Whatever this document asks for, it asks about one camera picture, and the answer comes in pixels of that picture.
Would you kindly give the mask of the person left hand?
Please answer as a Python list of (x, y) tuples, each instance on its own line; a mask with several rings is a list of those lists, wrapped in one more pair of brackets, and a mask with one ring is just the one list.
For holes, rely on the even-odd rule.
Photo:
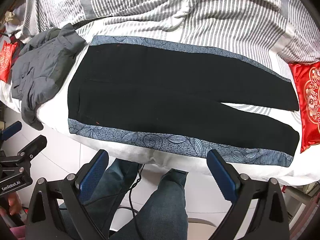
[(7, 214), (15, 215), (19, 214), (22, 211), (22, 202), (16, 192), (7, 194), (4, 197), (4, 201), (6, 204), (9, 205), (9, 212), (7, 213), (6, 209), (4, 209), (3, 206), (1, 206), (1, 216)]

